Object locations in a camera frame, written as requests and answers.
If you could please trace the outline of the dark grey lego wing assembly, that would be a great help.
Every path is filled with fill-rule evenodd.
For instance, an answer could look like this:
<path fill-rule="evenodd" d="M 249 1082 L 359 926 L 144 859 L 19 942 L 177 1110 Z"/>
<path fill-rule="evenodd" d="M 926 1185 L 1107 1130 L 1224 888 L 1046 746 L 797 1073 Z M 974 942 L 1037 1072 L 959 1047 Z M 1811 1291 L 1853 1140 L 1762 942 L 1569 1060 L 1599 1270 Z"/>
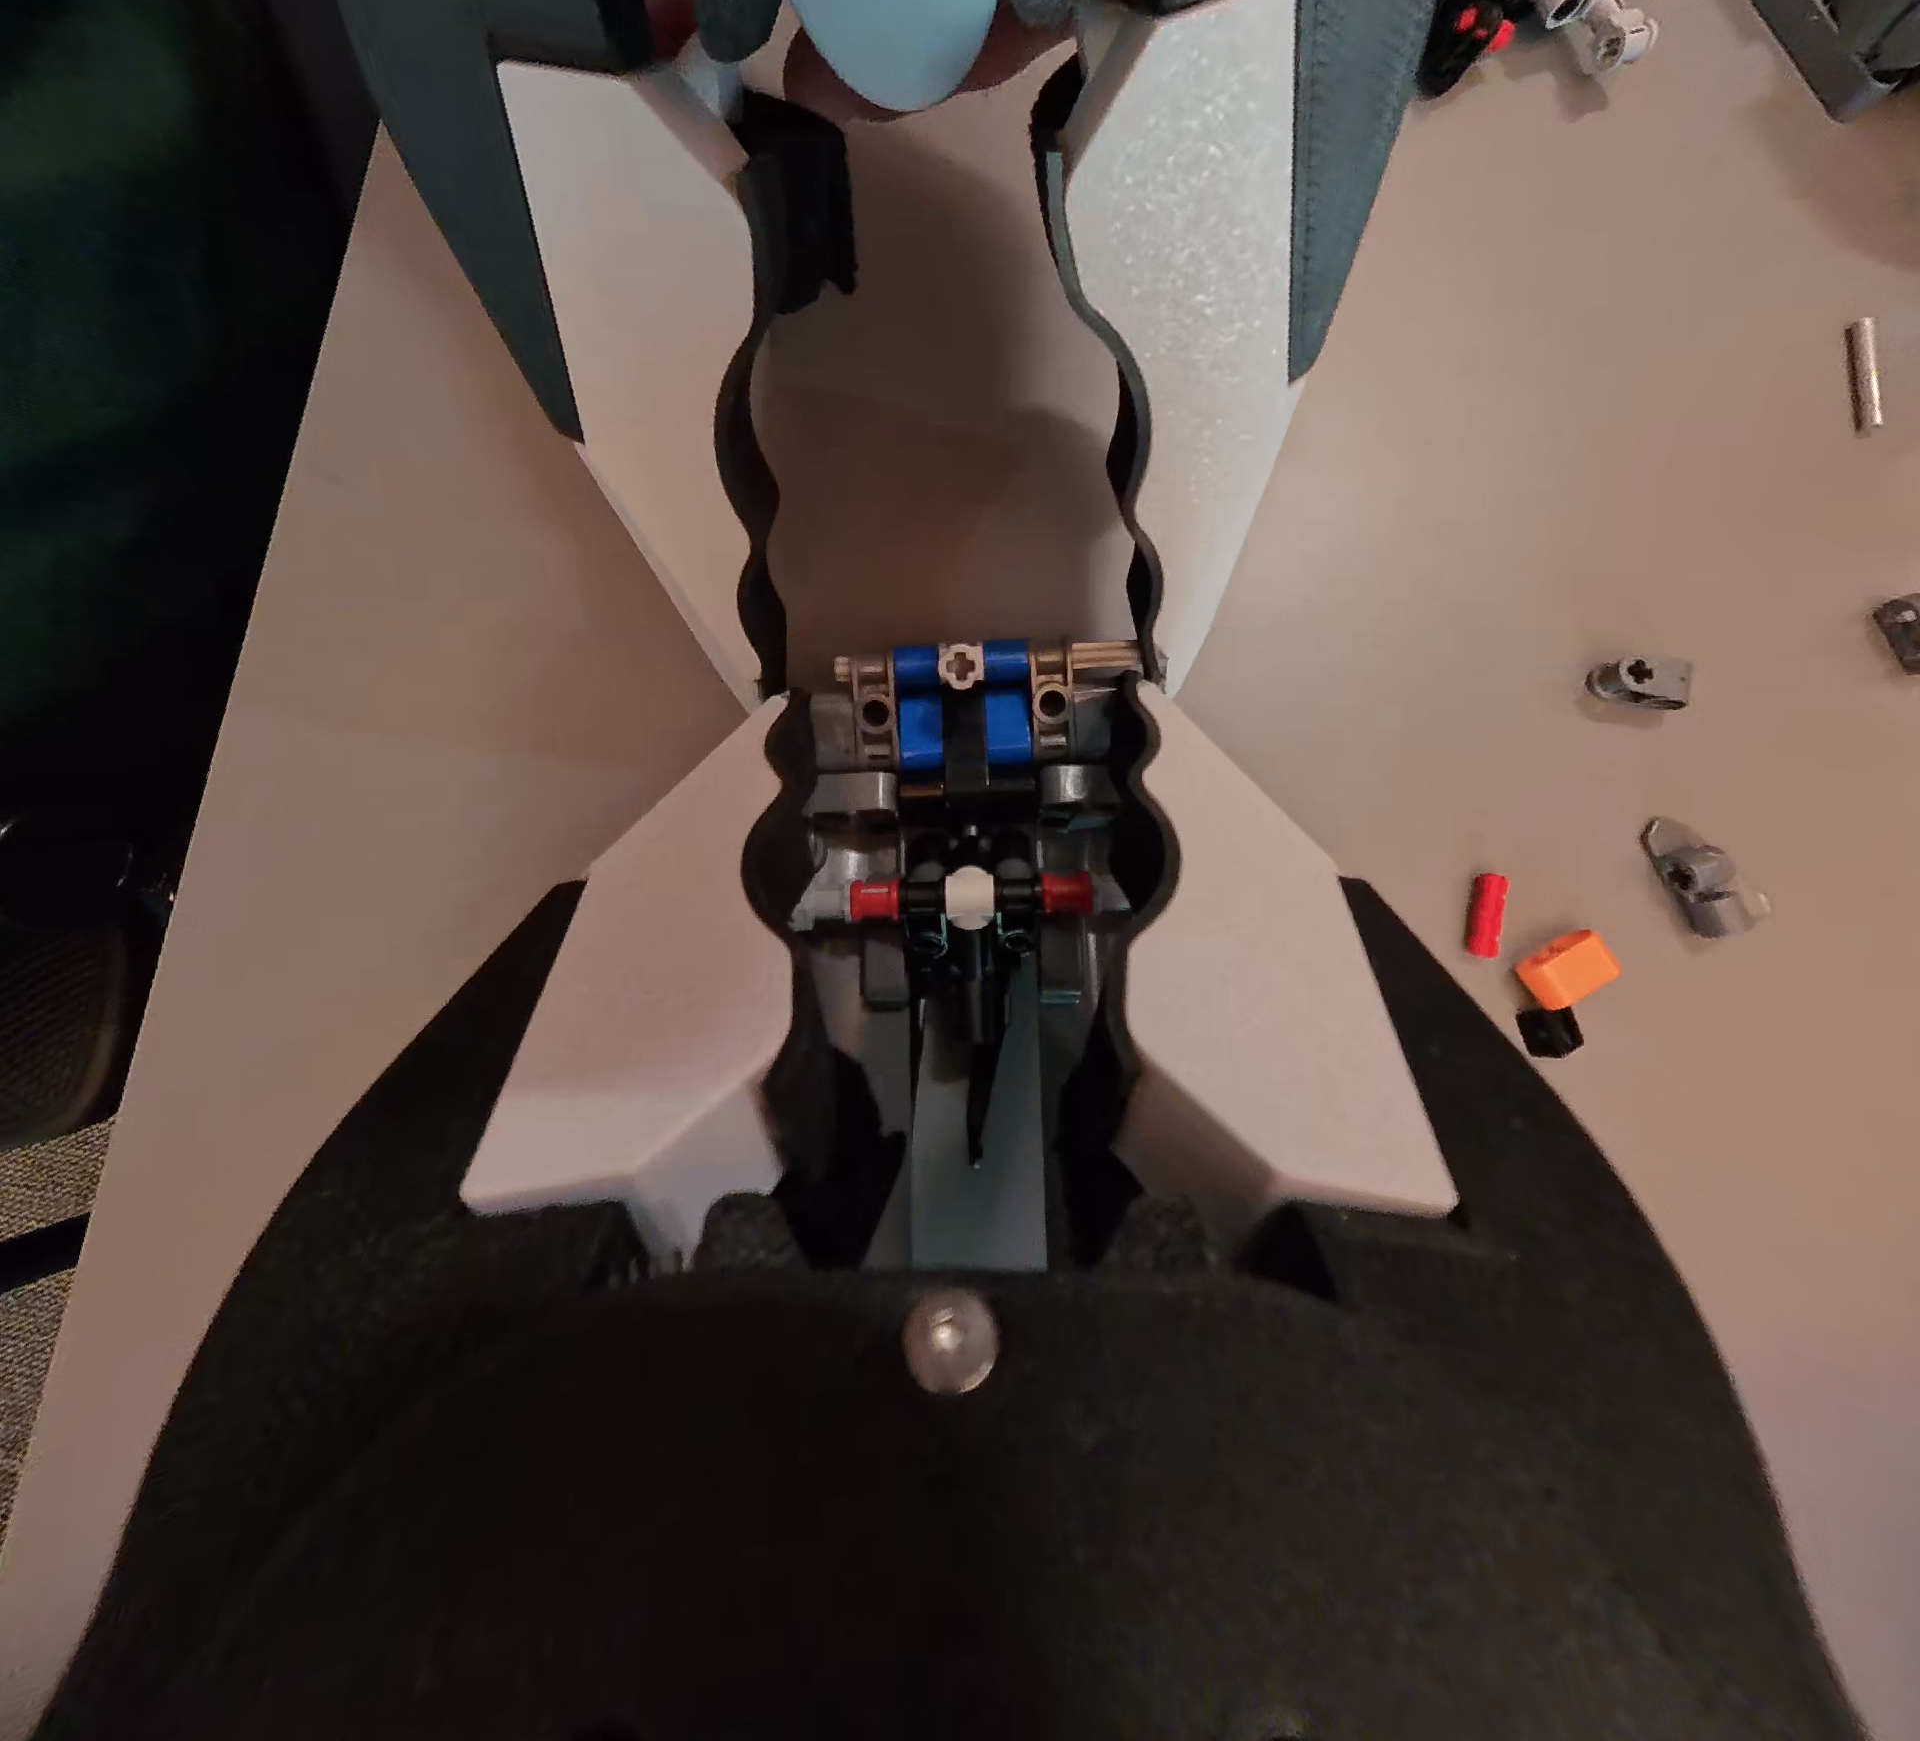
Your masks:
<path fill-rule="evenodd" d="M 1093 1270 L 1114 1162 L 1107 859 L 1132 642 L 900 642 L 813 692 L 813 965 L 837 1153 L 779 1205 L 818 1270 Z"/>

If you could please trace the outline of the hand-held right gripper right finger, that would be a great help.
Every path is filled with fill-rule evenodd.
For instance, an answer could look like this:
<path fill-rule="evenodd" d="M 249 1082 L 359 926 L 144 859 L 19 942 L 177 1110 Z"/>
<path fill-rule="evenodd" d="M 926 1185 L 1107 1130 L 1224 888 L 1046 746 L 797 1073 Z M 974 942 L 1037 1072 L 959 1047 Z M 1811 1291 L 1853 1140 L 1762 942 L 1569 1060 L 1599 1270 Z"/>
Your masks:
<path fill-rule="evenodd" d="M 1054 1100 L 1067 1261 L 1139 1198 L 1212 1255 L 1287 1205 L 1446 1228 L 1463 1188 L 1340 859 L 1160 692 L 1107 716 L 1114 831 L 1093 1028 Z"/>

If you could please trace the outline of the dark office chair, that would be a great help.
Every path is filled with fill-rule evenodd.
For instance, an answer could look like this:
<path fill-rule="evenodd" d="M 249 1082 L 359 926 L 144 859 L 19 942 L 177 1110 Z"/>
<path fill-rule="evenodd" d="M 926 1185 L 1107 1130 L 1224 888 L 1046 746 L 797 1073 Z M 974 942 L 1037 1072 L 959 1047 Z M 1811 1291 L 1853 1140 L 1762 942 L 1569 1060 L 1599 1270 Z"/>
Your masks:
<path fill-rule="evenodd" d="M 120 1092 L 154 931 L 130 890 L 130 842 L 84 807 L 0 821 L 0 1148 L 96 1120 Z"/>

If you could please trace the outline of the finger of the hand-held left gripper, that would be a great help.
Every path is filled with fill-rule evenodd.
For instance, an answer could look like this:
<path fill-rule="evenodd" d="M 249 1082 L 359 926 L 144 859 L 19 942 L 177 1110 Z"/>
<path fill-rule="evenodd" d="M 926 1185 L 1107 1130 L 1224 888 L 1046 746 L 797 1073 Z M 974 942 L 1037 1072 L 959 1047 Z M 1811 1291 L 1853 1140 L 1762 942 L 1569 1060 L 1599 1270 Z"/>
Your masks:
<path fill-rule="evenodd" d="M 1037 142 L 1069 312 L 1114 351 L 1132 433 L 1114 512 L 1151 586 L 1139 650 L 1187 689 L 1294 381 L 1294 96 L 1297 0 L 1082 10 L 1082 96 Z"/>
<path fill-rule="evenodd" d="M 578 463 L 682 626 L 756 706 L 744 626 L 750 530 L 718 482 L 718 381 L 750 333 L 750 150 L 682 66 L 500 66 Z"/>

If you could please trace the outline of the grey angled lego piece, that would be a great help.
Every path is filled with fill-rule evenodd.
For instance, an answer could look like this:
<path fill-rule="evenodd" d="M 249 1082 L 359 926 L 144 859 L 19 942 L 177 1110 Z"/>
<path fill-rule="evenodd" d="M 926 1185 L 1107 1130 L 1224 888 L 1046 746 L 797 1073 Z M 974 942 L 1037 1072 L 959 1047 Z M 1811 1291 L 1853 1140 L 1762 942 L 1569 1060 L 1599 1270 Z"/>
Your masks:
<path fill-rule="evenodd" d="M 1754 926 L 1766 926 L 1766 890 L 1744 888 L 1740 855 L 1713 849 L 1697 821 L 1682 813 L 1641 813 L 1641 859 L 1658 868 L 1676 914 L 1697 942 L 1744 942 Z"/>

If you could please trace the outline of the person's left hand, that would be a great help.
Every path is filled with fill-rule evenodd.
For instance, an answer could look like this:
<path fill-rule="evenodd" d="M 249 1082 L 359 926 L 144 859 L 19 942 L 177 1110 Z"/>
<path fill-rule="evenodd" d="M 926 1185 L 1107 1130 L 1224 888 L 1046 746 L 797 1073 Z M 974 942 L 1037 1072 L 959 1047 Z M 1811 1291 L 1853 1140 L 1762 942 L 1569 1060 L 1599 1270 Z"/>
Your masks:
<path fill-rule="evenodd" d="M 1037 24 L 995 14 L 974 78 L 949 96 L 995 94 L 995 81 L 1028 78 L 1030 63 L 1046 63 L 1067 42 L 1069 42 L 1069 24 L 1037 30 Z M 779 96 L 813 103 L 825 120 L 900 120 L 900 103 L 880 103 L 859 81 L 845 81 L 837 63 L 813 42 L 813 30 L 789 40 Z"/>

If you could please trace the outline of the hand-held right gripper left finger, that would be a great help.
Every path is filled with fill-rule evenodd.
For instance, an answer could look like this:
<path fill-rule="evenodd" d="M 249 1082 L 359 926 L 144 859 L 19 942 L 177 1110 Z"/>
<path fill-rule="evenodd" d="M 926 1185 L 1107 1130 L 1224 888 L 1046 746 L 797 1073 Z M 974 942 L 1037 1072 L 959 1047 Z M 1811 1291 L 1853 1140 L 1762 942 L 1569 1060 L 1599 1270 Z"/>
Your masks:
<path fill-rule="evenodd" d="M 859 1060 L 789 931 L 813 780 L 813 701 L 756 701 L 591 859 L 465 1162 L 465 1214 L 620 1205 L 651 1270 L 686 1270 L 709 1198 L 837 1177 Z"/>

